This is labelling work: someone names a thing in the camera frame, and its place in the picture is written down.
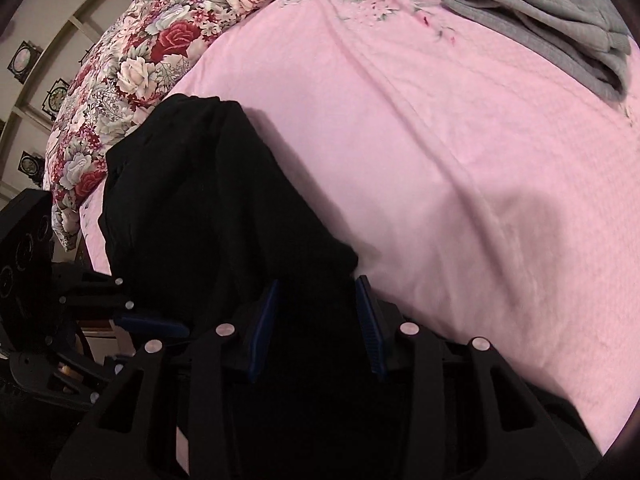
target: circular hole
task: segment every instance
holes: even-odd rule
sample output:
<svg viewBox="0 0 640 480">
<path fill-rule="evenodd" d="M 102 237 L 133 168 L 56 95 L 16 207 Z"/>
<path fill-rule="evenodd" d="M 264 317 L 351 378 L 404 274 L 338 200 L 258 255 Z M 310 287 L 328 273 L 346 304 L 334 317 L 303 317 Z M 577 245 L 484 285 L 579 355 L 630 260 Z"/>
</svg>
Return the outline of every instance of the circular hole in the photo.
<svg viewBox="0 0 640 480">
<path fill-rule="evenodd" d="M 31 257 L 33 256 L 33 237 L 30 234 L 25 234 L 20 243 L 18 244 L 18 248 L 15 251 L 15 265 L 18 267 L 18 270 L 24 270 L 27 268 L 27 265 L 31 261 Z"/>
<path fill-rule="evenodd" d="M 14 288 L 14 272 L 11 267 L 5 266 L 0 272 L 0 298 L 6 298 Z"/>
<path fill-rule="evenodd" d="M 50 225 L 49 216 L 44 215 L 40 219 L 40 224 L 38 225 L 38 231 L 36 232 L 36 236 L 38 237 L 39 242 L 43 241 L 44 238 L 47 237 L 47 233 L 49 232 L 49 225 Z"/>
</svg>

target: wooden shelf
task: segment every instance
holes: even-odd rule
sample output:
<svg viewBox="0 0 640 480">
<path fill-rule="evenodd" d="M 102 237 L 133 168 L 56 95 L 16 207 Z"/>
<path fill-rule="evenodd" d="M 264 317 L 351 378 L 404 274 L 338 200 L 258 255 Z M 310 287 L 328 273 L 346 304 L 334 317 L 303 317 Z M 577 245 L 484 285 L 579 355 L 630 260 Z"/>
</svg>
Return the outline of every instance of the wooden shelf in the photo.
<svg viewBox="0 0 640 480">
<path fill-rule="evenodd" d="M 66 43 L 74 30 L 77 29 L 92 43 L 97 43 L 98 40 L 100 40 L 104 32 L 95 30 L 89 23 L 82 21 L 82 16 L 92 5 L 96 3 L 96 1 L 98 0 L 85 0 L 82 5 L 76 9 L 76 12 L 66 20 L 65 24 L 60 28 L 60 31 L 44 49 L 29 76 L 22 85 L 22 89 L 18 94 L 15 105 L 6 120 L 4 129 L 0 132 L 0 174 L 4 172 L 4 168 L 6 167 L 9 150 L 15 138 L 17 125 L 20 123 L 20 120 L 29 121 L 33 126 L 42 131 L 47 139 L 49 138 L 53 128 L 53 121 L 49 116 L 46 116 L 42 112 L 33 108 L 30 104 L 30 99 L 33 97 L 33 93 L 41 82 L 42 75 L 46 72 L 46 67 L 49 65 L 50 60 Z"/>
</svg>

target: red rose pattern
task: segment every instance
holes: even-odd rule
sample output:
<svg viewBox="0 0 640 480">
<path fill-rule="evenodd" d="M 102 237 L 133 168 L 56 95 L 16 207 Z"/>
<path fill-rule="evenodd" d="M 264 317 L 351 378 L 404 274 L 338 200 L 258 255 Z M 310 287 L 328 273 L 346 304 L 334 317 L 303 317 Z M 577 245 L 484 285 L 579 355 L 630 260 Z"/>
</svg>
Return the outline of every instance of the red rose pattern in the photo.
<svg viewBox="0 0 640 480">
<path fill-rule="evenodd" d="M 191 42 L 197 40 L 201 34 L 200 27 L 194 23 L 186 21 L 172 23 L 171 27 L 158 35 L 158 40 L 151 49 L 151 61 L 160 63 L 164 56 L 170 54 L 186 56 Z"/>
<path fill-rule="evenodd" d="M 105 176 L 105 171 L 89 171 L 85 173 L 80 179 L 80 182 L 74 187 L 76 199 L 88 197 L 91 192 L 98 187 L 98 184 L 100 184 Z"/>
</svg>

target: fabric fold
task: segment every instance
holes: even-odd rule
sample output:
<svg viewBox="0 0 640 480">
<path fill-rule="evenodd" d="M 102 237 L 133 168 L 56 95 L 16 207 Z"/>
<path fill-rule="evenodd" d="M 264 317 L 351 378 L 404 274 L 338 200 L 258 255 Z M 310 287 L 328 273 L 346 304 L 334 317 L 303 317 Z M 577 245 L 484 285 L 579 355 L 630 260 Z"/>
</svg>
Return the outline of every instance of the fabric fold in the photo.
<svg viewBox="0 0 640 480">
<path fill-rule="evenodd" d="M 628 29 L 610 0 L 441 0 L 545 57 L 610 102 L 629 86 Z"/>
</svg>

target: screw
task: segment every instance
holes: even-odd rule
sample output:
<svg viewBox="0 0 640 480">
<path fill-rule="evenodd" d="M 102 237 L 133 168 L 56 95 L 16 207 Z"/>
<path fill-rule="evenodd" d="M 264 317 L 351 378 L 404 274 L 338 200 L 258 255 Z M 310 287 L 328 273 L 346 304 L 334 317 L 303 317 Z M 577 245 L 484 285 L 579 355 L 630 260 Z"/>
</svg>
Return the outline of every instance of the screw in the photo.
<svg viewBox="0 0 640 480">
<path fill-rule="evenodd" d="M 145 350 L 149 354 L 155 354 L 162 350 L 162 341 L 158 341 L 158 339 L 152 339 L 151 341 L 147 341 L 145 344 Z"/>
<path fill-rule="evenodd" d="M 223 323 L 222 325 L 218 325 L 216 327 L 216 334 L 220 337 L 228 337 L 236 331 L 236 327 L 231 323 Z"/>
<path fill-rule="evenodd" d="M 489 341 L 484 337 L 476 337 L 475 339 L 473 339 L 471 344 L 476 350 L 479 350 L 481 352 L 485 352 L 489 348 L 491 348 L 491 343 L 489 343 Z"/>
<path fill-rule="evenodd" d="M 420 332 L 420 327 L 418 327 L 415 323 L 402 323 L 402 325 L 400 325 L 400 332 L 405 335 L 416 335 L 418 332 Z"/>
</svg>

